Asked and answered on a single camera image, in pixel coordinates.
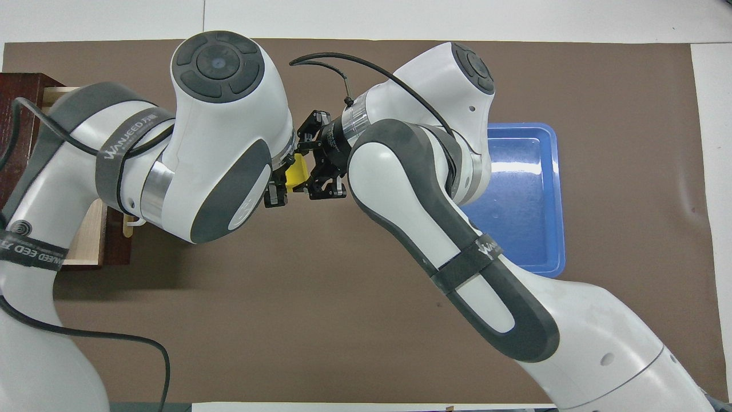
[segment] white robotic arm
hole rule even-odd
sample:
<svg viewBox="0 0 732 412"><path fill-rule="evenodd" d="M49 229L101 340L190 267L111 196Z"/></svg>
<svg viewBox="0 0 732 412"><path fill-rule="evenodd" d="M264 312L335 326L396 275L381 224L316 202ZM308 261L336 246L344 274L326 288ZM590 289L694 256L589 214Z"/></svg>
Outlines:
<svg viewBox="0 0 732 412"><path fill-rule="evenodd" d="M355 140L351 191L481 336L516 360L560 411L717 411L621 301L519 268L458 208L480 196L490 174L493 82L475 53L446 43L395 75L439 107L460 148L451 150L451 137L412 96L392 81L379 84L343 114L343 135ZM451 185L446 155L461 165Z"/></svg>
<svg viewBox="0 0 732 412"><path fill-rule="evenodd" d="M458 208L490 178L485 132L494 87L483 61L445 43L395 75L433 107L390 80L334 122L318 114L328 124L307 145L333 160L329 177L348 171L359 206L481 336L561 411L721 411L623 303L598 287L520 269ZM117 84L84 87L53 107L51 117L87 153L43 128L3 209L0 295L20 312L59 324L53 279L97 197L201 243L240 227L272 189L272 172L290 163L287 100L256 43L199 34L176 50L171 76L174 127L172 115ZM65 336L0 312L0 348L0 410L108 411L97 373Z"/></svg>
<svg viewBox="0 0 732 412"><path fill-rule="evenodd" d="M178 47L171 76L174 128L172 114L112 83L77 89L51 109L75 141L43 127L2 210L0 295L20 313L60 325L53 280L97 197L192 243L239 228L261 200L294 142L272 60L252 40L207 32ZM99 376L68 337L0 312L0 348L0 411L109 411Z"/></svg>

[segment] black cable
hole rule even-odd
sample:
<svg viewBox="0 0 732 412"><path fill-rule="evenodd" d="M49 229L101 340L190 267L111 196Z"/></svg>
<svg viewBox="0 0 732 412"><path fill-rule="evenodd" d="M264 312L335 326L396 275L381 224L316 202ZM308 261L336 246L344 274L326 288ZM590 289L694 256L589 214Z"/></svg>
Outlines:
<svg viewBox="0 0 732 412"><path fill-rule="evenodd" d="M69 134L67 130L65 130L59 123L56 122L53 118L47 116L45 113L41 111L38 106L34 105L30 100L26 98L16 98L12 101L11 108L12 108L12 130L10 133L10 137L8 138L8 145L5 148L5 151L3 152L2 156L0 156L0 170L2 170L5 167L5 163L10 158L10 155L12 154L12 150L15 148L15 145L18 142L18 135L20 134L20 109L21 106L25 106L28 110L30 110L33 114L38 117L41 122L43 122L44 125L46 125L51 131L53 131L58 137L63 139L64 141L71 144L73 147L76 147L77 149L81 150L82 152L88 153L90 155L96 156L98 153L98 150L89 147L85 145L84 143L81 143L77 139L75 139L73 136ZM170 125L167 129L165 129L160 135L156 136L151 141L146 142L145 144L140 145L139 147L135 147L134 149L130 150L130 154L127 156L127 158L134 158L136 156L139 156L148 150L152 149L153 147L157 146L160 142L167 139L171 133L173 133L173 125Z"/></svg>
<svg viewBox="0 0 732 412"><path fill-rule="evenodd" d="M128 335L128 334L115 334L112 332L97 332L97 331L84 331L81 329L65 328L64 326L51 325L50 323L41 322L32 317L19 312L16 308L12 307L3 295L0 295L0 309L7 313L10 317L17 320L18 322L30 326L31 328L40 329L42 331L51 332L54 334L62 334L68 336L80 336L80 337L91 337L91 338L102 338L102 339L116 339L126 340L129 342L144 343L155 347L162 353L163 360L165 361L165 384L163 385L163 395L160 398L160 407L158 412L163 412L165 407L165 398L168 396L168 387L171 382L171 360L168 357L168 351L159 342L152 339L144 338L142 336Z"/></svg>
<svg viewBox="0 0 732 412"><path fill-rule="evenodd" d="M376 70L377 72L381 73L382 75L389 78L389 80L394 81L396 84L401 86L402 89L404 89L407 93L409 93L413 98L417 99L417 101L424 106L427 111L429 111L440 124L442 127L445 128L445 131L447 134L452 136L452 138L455 138L455 134L452 132L452 128L447 124L447 121L435 110L435 108L432 107L422 96L419 95L419 93L415 92L407 83L404 83L401 81L397 76L394 76L393 73L389 72L388 70L379 67L372 62L369 62L368 60L361 59L360 57L352 56L350 54L343 54L343 53L332 53L332 52L326 52L326 53L313 53L313 54L306 54L304 56L300 56L297 59L290 62L290 66L297 66L302 65L303 62L307 60L312 59L323 59L327 57L332 57L334 59L343 59L348 60L351 62L358 63L360 65L364 65L366 67L369 67L372 70Z"/></svg>
<svg viewBox="0 0 732 412"><path fill-rule="evenodd" d="M97 155L98 150L86 146L85 144L75 139L69 134L67 130L60 126L56 122L56 120L52 119L49 116L46 116L41 111L41 109L38 108L38 106L34 105L30 100L26 98L16 98L11 103L12 127L10 137L8 138L7 147L5 148L2 156L0 156L0 170L5 167L8 159L10 159L13 149L15 149L15 145L18 143L18 136L20 135L20 110L23 106L30 110L36 117L41 120L41 122L43 122L43 124L45 124L51 131L53 131L58 137L60 137L64 141L68 142L72 146L78 148L85 153L93 156ZM134 158L135 156L139 156L147 152L148 150L152 149L160 142L168 138L171 133L173 133L173 125L170 125L168 128L166 128L160 135L155 136L154 139L148 141L145 144L142 144L140 147L136 147L135 149L130 150L127 158ZM5 221L5 216L0 213L1 228L5 229L6 224L7 222ZM81 329L65 328L63 326L51 325L50 323L41 322L40 320L29 317L28 315L12 307L3 295L0 295L0 309L2 309L5 313L7 313L10 317L17 320L18 322L30 326L31 328L40 329L42 331L68 336L126 340L129 342L144 343L146 345L155 347L162 353L163 361L165 361L165 383L163 384L163 395L160 398L160 408L158 409L159 412L163 412L163 408L165 407L165 398L168 397L168 387L171 383L171 360L168 356L168 351L159 342L142 336L116 334L112 332L84 331Z"/></svg>
<svg viewBox="0 0 732 412"><path fill-rule="evenodd" d="M88 153L90 155L96 156L97 150L94 148L91 148L84 143L81 143L80 141L74 139L66 129L61 127L59 123L57 123L54 119L50 118L49 116L46 116L45 113L41 111L38 106L34 105L30 100L26 98L16 98L12 101L12 111L13 111L13 121L20 120L20 105L25 106L28 110L32 111L33 114L38 117L41 122L43 122L44 125L46 125L52 132L54 132L58 137L65 140L67 143L71 144L73 147L76 147L77 149L81 150L82 152ZM20 131L20 124L18 123L17 127L13 127L14 132Z"/></svg>
<svg viewBox="0 0 732 412"><path fill-rule="evenodd" d="M348 105L348 107L351 107L354 104L354 99L351 97L351 88L348 85L348 77L338 67L331 66L331 65L329 65L327 63L323 63L323 62L312 62L312 61L300 62L297 65L320 66L320 67L325 67L326 69L333 70L334 72L338 73L340 75L340 77L343 78L343 83L346 84L346 98L343 99L343 101L346 102L346 104Z"/></svg>
<svg viewBox="0 0 732 412"><path fill-rule="evenodd" d="M144 144L141 144L140 146L135 147L134 149L130 150L130 152L127 154L127 160L129 160L131 158L134 158L136 156L139 156L139 155L147 152L148 150L150 150L153 147L157 146L163 140L165 140L168 137L170 137L170 135L173 133L173 126L174 125L168 126L167 129L163 130L162 133L160 133L159 135L155 136L152 140L150 140L150 141L148 141L148 142L146 142Z"/></svg>
<svg viewBox="0 0 732 412"><path fill-rule="evenodd" d="M413 98L417 99L417 101L424 106L427 111L429 111L442 125L442 127L445 129L447 134L449 134L453 139L455 138L455 133L452 131L452 128L447 124L447 121L435 110L432 105L430 105L422 96L419 95L414 89L412 89L407 83L404 83L401 79L399 79L397 76L394 76L394 73L372 63L368 60L361 59L360 57L352 56L350 54L344 54L344 53L334 53L334 52L323 52L323 53L313 53L313 54L306 54L304 56L300 56L297 59L294 59L290 62L290 66L299 66L299 65L306 65L306 64L312 64L310 63L310 60L312 59L324 59L332 57L334 59L343 59L348 60L350 62L355 62L360 65L366 66L372 70L375 70L382 75L386 76L389 80L394 81L396 84L398 84L402 89L404 89L405 92L409 93ZM445 184L445 190L449 194L452 189L452 184L454 183L455 178L458 175L458 168L455 165L455 161L452 159L452 156L449 155L449 152L445 145L440 141L440 139L437 139L437 142L442 146L442 150L445 154L445 159L447 160L447 168L448 168L448 178L447 182Z"/></svg>

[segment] plastic tray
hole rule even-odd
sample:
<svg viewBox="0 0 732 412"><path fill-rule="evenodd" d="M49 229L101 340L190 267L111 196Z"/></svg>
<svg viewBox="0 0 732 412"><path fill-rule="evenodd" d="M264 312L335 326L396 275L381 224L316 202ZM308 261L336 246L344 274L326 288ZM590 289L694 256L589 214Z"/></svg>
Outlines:
<svg viewBox="0 0 732 412"><path fill-rule="evenodd" d="M556 134L544 123L490 123L493 174L462 209L520 267L550 278L564 270Z"/></svg>

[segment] white surface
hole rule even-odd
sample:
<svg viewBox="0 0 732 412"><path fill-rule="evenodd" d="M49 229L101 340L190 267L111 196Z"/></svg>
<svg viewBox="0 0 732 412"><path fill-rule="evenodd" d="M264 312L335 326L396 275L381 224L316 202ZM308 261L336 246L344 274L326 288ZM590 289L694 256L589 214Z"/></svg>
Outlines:
<svg viewBox="0 0 732 412"><path fill-rule="evenodd" d="M389 182L388 190L384 182ZM435 268L460 249L417 199L399 159L380 143L363 144L351 154L348 184L358 200L401 229Z"/></svg>
<svg viewBox="0 0 732 412"><path fill-rule="evenodd" d="M458 286L455 292L478 317L497 332L505 334L516 326L516 320L506 304L480 274Z"/></svg>
<svg viewBox="0 0 732 412"><path fill-rule="evenodd" d="M696 383L664 348L654 363L611 393L563 412L714 412Z"/></svg>
<svg viewBox="0 0 732 412"><path fill-rule="evenodd" d="M0 0L0 51L11 42L184 39L202 30L203 3Z"/></svg>
<svg viewBox="0 0 732 412"><path fill-rule="evenodd" d="M207 0L205 23L252 37L732 41L732 10L723 0Z"/></svg>
<svg viewBox="0 0 732 412"><path fill-rule="evenodd" d="M556 321L560 337L556 352L544 361L519 365L558 407L574 408L617 389L661 353L663 343L607 290L536 276L504 255L498 259ZM668 382L674 380L678 377L668 377ZM653 394L659 396L660 391L649 388L649 396Z"/></svg>
<svg viewBox="0 0 732 412"><path fill-rule="evenodd" d="M692 45L727 386L732 387L732 44Z"/></svg>
<svg viewBox="0 0 732 412"><path fill-rule="evenodd" d="M173 80L176 127L162 157L162 163L175 173L163 200L160 227L166 232L191 242L199 210L239 158L257 141L264 141L270 151L268 158L259 159L258 166L264 167L293 136L292 115L282 79L264 50L262 57L264 76L261 83L250 94L235 101L208 103L198 100ZM212 136L215 136L215 144L212 144ZM258 200L264 189L261 185L248 190L259 191Z"/></svg>
<svg viewBox="0 0 732 412"><path fill-rule="evenodd" d="M549 404L479 404L479 403L266 403L208 402L194 403L191 412L412 412L486 409L553 408Z"/></svg>

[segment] yellow object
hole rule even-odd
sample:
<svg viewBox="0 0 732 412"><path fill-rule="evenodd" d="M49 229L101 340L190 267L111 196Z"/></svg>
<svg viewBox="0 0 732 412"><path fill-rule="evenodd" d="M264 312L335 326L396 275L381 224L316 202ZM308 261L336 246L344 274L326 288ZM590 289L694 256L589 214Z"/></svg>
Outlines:
<svg viewBox="0 0 732 412"><path fill-rule="evenodd" d="M307 164L301 154L295 153L295 163L285 171L287 177L287 191L292 192L292 188L306 181L310 175L307 173Z"/></svg>

